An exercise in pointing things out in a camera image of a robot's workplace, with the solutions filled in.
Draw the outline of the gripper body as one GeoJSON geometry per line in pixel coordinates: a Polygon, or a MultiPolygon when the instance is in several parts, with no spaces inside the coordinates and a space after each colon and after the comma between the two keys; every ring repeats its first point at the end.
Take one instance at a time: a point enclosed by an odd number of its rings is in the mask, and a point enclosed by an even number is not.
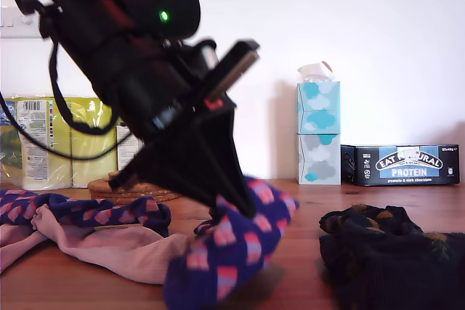
{"type": "Polygon", "coordinates": [[[238,47],[232,46],[218,61],[214,51],[211,40],[167,46],[136,36],[79,47],[78,66],[97,96],[144,144],[110,181],[113,189],[134,180],[154,184],[145,180],[146,140],[187,132],[204,136],[207,113],[232,101],[227,90],[238,79],[238,47]]]}

